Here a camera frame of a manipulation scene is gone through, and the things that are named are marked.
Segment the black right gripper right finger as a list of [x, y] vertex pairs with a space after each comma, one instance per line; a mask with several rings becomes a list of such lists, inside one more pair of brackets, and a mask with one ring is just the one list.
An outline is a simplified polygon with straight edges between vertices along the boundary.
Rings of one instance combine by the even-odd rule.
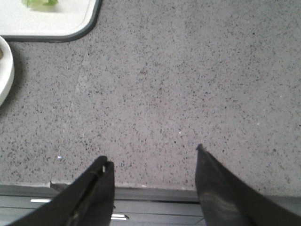
[[260, 194], [199, 144], [195, 185], [208, 226], [299, 226], [301, 216]]

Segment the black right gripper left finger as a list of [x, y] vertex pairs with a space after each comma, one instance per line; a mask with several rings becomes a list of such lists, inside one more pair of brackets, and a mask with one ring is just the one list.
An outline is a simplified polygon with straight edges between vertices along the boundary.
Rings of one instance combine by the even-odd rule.
[[99, 156], [52, 201], [13, 226], [108, 226], [114, 206], [114, 164]]

